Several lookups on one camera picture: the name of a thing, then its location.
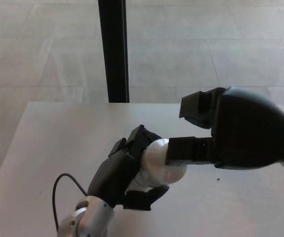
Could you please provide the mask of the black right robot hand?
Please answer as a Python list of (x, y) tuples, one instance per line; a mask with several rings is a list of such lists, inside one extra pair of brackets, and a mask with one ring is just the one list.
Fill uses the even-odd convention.
[(284, 111), (264, 96), (237, 87), (198, 91), (182, 98), (179, 117), (211, 136), (170, 138), (166, 165), (284, 167)]

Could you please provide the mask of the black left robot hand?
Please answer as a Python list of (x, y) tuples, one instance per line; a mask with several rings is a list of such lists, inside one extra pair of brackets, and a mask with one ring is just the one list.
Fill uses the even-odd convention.
[(144, 151), (160, 138), (141, 124), (132, 130), (129, 138), (118, 140), (95, 173), (87, 195), (100, 198), (112, 208), (122, 205), (124, 209), (150, 211), (151, 205), (169, 190), (169, 186), (160, 185), (147, 192), (129, 191), (128, 188), (142, 167)]

